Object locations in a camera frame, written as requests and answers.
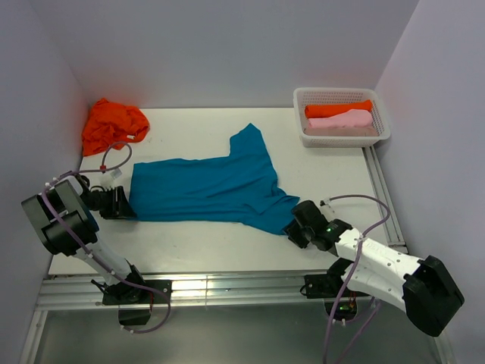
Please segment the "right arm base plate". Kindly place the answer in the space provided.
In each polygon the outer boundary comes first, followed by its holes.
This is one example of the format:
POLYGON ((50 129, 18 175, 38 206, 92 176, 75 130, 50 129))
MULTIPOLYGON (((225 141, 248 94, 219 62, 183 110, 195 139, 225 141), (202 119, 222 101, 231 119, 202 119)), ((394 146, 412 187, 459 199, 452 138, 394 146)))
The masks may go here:
POLYGON ((343 279, 329 274, 310 274, 304 276, 304 284, 299 292, 308 299, 336 298, 343 285, 343 279))

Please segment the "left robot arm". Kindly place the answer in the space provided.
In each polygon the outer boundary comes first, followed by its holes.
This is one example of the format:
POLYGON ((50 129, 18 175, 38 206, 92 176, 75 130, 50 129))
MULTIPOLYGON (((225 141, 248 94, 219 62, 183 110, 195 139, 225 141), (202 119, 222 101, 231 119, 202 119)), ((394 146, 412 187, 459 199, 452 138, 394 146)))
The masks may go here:
POLYGON ((83 175, 64 176, 47 184, 41 193, 25 199, 22 209, 42 245, 52 254, 79 259, 105 280, 94 285, 118 302, 138 303, 145 299, 148 285, 135 265, 105 243, 92 215, 106 219, 135 218, 123 187, 90 189, 83 175))

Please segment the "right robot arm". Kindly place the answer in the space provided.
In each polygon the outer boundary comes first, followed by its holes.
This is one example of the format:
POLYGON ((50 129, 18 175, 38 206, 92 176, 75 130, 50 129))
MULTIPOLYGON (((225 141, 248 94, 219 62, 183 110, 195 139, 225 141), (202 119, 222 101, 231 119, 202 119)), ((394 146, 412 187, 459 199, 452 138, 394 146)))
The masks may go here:
POLYGON ((323 274, 304 277, 301 294, 308 299, 375 297, 401 309, 410 322, 438 337, 465 302, 444 263, 435 256, 418 258, 367 237, 338 218, 329 220, 312 201, 293 208, 286 235, 298 247, 312 244, 336 257, 323 274))

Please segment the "blue t shirt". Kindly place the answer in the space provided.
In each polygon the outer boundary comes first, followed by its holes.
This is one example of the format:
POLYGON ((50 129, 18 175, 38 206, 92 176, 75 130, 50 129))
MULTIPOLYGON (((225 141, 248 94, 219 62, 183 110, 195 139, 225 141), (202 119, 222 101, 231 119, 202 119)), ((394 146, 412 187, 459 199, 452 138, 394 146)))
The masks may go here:
POLYGON ((281 235, 299 198, 279 187, 261 131, 248 124, 227 156, 136 163, 129 203, 140 221, 230 222, 281 235))

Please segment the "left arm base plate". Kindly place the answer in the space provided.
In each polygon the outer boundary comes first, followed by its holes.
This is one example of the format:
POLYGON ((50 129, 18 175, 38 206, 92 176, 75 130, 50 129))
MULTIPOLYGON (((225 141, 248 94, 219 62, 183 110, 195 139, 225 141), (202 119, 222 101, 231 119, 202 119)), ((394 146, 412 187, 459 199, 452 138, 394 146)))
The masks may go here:
POLYGON ((148 279, 143 286, 163 293, 153 293, 150 290, 143 290, 131 286, 126 286, 126 291, 120 293, 118 296, 108 293, 108 289, 103 292, 102 305, 103 306, 126 306, 135 304, 166 304, 167 300, 171 298, 172 281, 167 279, 155 280, 148 279))

